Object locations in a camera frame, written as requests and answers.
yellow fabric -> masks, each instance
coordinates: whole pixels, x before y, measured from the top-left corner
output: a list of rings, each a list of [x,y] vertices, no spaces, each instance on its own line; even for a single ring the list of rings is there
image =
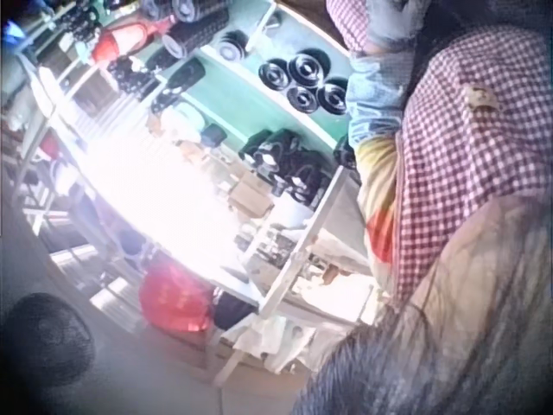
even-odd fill
[[[393,137],[375,137],[356,153],[361,176],[358,204],[365,219],[365,246],[372,274],[391,293],[391,252],[396,210],[397,152]]]

red object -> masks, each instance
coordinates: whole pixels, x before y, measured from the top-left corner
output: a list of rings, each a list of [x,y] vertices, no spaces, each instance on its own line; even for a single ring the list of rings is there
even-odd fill
[[[156,261],[140,290],[144,317],[170,332],[198,332],[211,326],[213,287],[171,259]]]
[[[40,144],[41,150],[46,153],[52,160],[57,159],[60,156],[60,146],[54,137],[53,132],[50,130],[46,133]]]
[[[149,22],[138,13],[122,17],[102,30],[92,58],[96,63],[108,62],[136,52],[148,43],[153,34],[165,33],[172,24],[170,18]]]

metal rack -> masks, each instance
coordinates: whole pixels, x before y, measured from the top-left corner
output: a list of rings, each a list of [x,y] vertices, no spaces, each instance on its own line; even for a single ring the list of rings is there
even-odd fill
[[[274,7],[269,8],[268,14],[274,11]],[[25,61],[24,56],[20,54],[20,58]],[[203,51],[207,55],[212,55],[213,51],[207,47]],[[76,67],[78,63],[73,62],[58,78],[61,81],[67,77]],[[24,62],[29,77],[35,77],[40,82],[34,69],[28,61]],[[72,247],[66,246],[63,255],[69,256],[81,266],[86,267],[82,259],[83,252],[95,251],[99,253],[100,264],[97,265],[99,277],[105,274],[119,276],[129,283],[129,289],[136,289],[141,282],[143,273],[140,270],[135,270],[125,263],[121,252],[117,249],[117,244],[111,235],[106,234],[101,229],[96,227],[96,224],[91,223],[87,218],[84,218],[79,214],[79,210],[73,208],[79,204],[85,192],[92,192],[97,195],[101,195],[94,184],[89,180],[82,166],[85,160],[85,154],[82,149],[77,145],[78,142],[88,141],[95,137],[105,136],[112,134],[114,131],[125,131],[127,134],[133,137],[141,137],[141,135],[148,134],[144,131],[145,120],[151,100],[164,88],[167,78],[161,75],[157,75],[157,79],[160,80],[160,86],[157,87],[146,99],[142,102],[138,102],[131,96],[122,96],[113,102],[109,107],[105,108],[95,119],[81,118],[75,123],[70,124],[65,120],[64,114],[60,111],[60,108],[64,104],[70,102],[74,94],[95,74],[99,68],[97,66],[90,67],[81,78],[73,85],[73,87],[65,94],[62,102],[54,103],[54,109],[45,117],[41,123],[41,128],[32,137],[29,150],[25,157],[17,162],[17,174],[16,179],[13,181],[13,196],[12,203],[22,208],[25,214],[32,219],[32,227],[35,234],[38,236],[43,227],[54,229],[55,226],[51,222],[51,217],[54,214],[53,205],[55,201],[66,200],[66,203],[70,207],[67,212],[60,212],[60,215],[65,215],[77,229],[85,236],[90,245],[88,247]],[[60,152],[64,158],[70,162],[79,173],[78,183],[80,185],[80,191],[76,196],[70,198],[67,202],[67,198],[58,194],[54,184],[50,180],[50,176],[47,170],[42,166],[35,166],[33,160],[35,153],[39,148],[42,139],[55,121],[57,127],[58,137],[56,137],[57,143],[60,147]],[[40,186],[38,188],[31,188],[28,184],[24,183],[25,175],[30,169],[33,169],[39,177]],[[209,275],[203,277],[206,280],[219,287],[223,291],[229,292],[235,297],[253,304],[258,307],[258,314],[261,318],[266,319],[274,314],[279,314],[291,318],[297,318],[300,321],[309,322],[313,327],[324,327],[339,332],[347,332],[354,326],[354,323],[341,320],[339,318],[332,317],[325,313],[316,313],[312,310],[298,308],[294,304],[288,303],[284,300],[286,293],[289,291],[292,284],[296,281],[297,274],[300,271],[302,265],[305,263],[308,257],[308,248],[314,243],[315,237],[323,227],[328,213],[332,208],[336,198],[340,194],[342,187],[346,180],[348,180],[349,171],[343,167],[338,167],[335,171],[333,179],[327,188],[326,194],[321,200],[318,208],[316,209],[314,216],[309,222],[308,226],[304,229],[301,238],[296,244],[293,252],[291,253],[284,268],[280,271],[278,277],[270,287],[270,290],[263,295],[255,286],[255,284],[249,280],[244,282],[239,278],[233,276],[229,271],[222,268],[210,269]],[[20,196],[22,192],[25,192],[28,198],[32,200],[32,204],[26,203],[21,205]],[[171,256],[171,252],[168,252],[166,247],[163,246],[162,241],[153,240],[148,234],[144,235],[149,245],[153,250],[159,250],[166,252]],[[61,259],[58,259],[60,268],[63,269]],[[117,281],[116,278],[108,279],[108,283],[105,284],[106,291],[109,291],[113,296],[120,295],[120,292],[116,292],[118,289],[114,289],[114,284]],[[128,304],[129,309],[136,309],[138,306],[136,303]],[[216,344],[218,338],[215,336],[211,341],[211,346]],[[230,359],[213,377],[213,383],[221,386],[228,376],[232,373],[232,370],[242,361],[245,356],[245,352],[234,351]]]

cardboard box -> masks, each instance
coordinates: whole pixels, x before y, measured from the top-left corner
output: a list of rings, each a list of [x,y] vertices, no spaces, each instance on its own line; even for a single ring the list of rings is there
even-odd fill
[[[242,176],[240,180],[242,183],[247,184],[251,188],[254,188],[258,193],[262,195],[269,195],[272,190],[272,186],[265,180],[260,179],[254,173],[247,172]]]
[[[231,190],[228,202],[252,219],[264,217],[273,206],[268,195],[259,193],[257,189],[242,181]]]

spool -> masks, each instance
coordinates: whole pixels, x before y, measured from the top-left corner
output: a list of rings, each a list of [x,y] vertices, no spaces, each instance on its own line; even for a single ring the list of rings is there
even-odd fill
[[[199,22],[178,22],[163,35],[163,45],[175,58],[185,59],[196,48],[207,45],[228,24],[228,19],[228,11],[220,10]]]
[[[159,22],[173,14],[171,0],[140,0],[142,15],[151,22]]]
[[[232,0],[172,0],[175,17],[186,23],[198,22],[231,3]]]
[[[327,80],[316,93],[319,105],[333,115],[344,115],[346,108],[347,80],[334,78]]]
[[[328,56],[318,49],[306,49],[288,64],[288,72],[297,85],[306,88],[321,86],[330,71]]]
[[[225,34],[217,44],[219,55],[230,62],[241,61],[246,57],[247,36],[239,30]]]
[[[286,92],[286,98],[299,112],[311,114],[319,108],[315,93],[303,86],[293,86]]]
[[[258,71],[259,79],[273,91],[282,91],[290,85],[290,75],[286,61],[270,59]]]

